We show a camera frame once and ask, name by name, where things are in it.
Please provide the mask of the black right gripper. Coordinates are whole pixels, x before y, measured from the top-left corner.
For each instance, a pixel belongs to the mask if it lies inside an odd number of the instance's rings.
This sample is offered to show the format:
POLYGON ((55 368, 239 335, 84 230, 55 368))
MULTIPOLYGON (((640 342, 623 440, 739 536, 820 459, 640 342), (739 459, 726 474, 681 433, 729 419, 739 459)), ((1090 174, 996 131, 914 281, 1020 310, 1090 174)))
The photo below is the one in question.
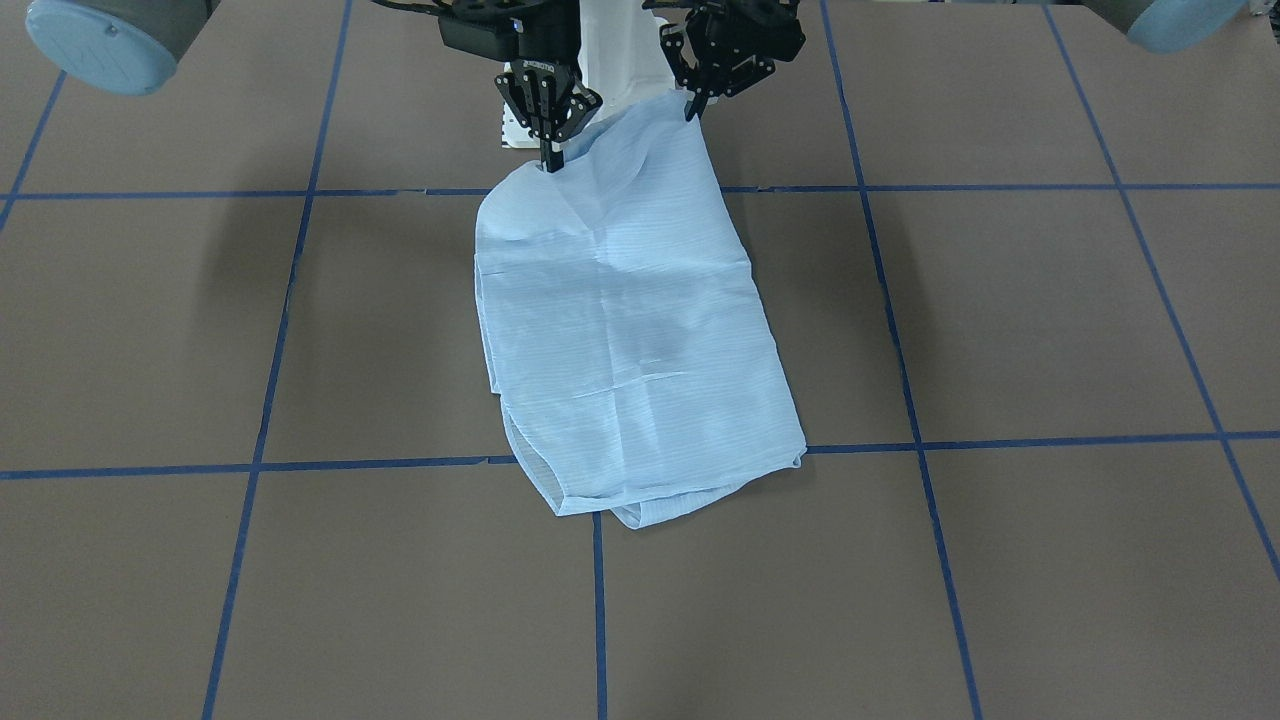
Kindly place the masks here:
POLYGON ((562 143, 575 138, 604 106, 572 63, 516 60, 495 77, 495 88, 515 124, 540 143, 540 169, 564 167, 562 143))

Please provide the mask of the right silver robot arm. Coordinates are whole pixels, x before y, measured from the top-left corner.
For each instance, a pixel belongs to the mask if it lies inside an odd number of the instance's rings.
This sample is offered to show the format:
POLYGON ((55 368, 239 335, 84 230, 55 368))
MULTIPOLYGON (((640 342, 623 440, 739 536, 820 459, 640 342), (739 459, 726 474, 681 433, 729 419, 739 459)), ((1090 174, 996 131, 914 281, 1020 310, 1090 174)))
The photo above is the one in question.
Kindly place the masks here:
MULTIPOLYGON (((381 1, 436 20, 442 42, 504 65, 494 85, 518 126, 557 172, 561 145, 595 117, 603 99, 582 78, 577 1, 381 1)), ((206 28, 218 1, 32 1, 26 32, 61 70, 110 94, 160 90, 206 28)))

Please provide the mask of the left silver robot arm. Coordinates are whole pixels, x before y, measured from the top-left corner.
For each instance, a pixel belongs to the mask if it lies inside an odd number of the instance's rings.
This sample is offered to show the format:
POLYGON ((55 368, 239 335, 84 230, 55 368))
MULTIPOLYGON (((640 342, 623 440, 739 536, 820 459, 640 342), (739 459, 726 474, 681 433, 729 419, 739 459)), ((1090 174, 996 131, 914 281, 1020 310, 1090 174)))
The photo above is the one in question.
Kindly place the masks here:
MULTIPOLYGON (((1189 49, 1216 33, 1243 1, 1084 1, 1082 4, 1130 44, 1148 53, 1189 49)), ((660 27, 660 50, 687 91, 684 115, 692 120, 721 97, 737 97, 794 61, 806 42, 796 1, 645 1, 643 8, 677 9, 680 23, 660 27)))

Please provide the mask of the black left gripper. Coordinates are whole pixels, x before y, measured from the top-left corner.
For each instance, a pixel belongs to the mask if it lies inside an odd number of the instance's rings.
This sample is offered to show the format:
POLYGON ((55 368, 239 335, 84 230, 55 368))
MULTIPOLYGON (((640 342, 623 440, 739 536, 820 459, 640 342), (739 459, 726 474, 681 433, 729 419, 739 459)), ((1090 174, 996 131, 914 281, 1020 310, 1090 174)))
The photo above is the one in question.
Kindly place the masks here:
POLYGON ((684 119, 707 100, 735 97, 791 63, 806 44, 799 1, 662 1, 684 18, 660 27, 660 51, 680 88, 691 92, 684 119))

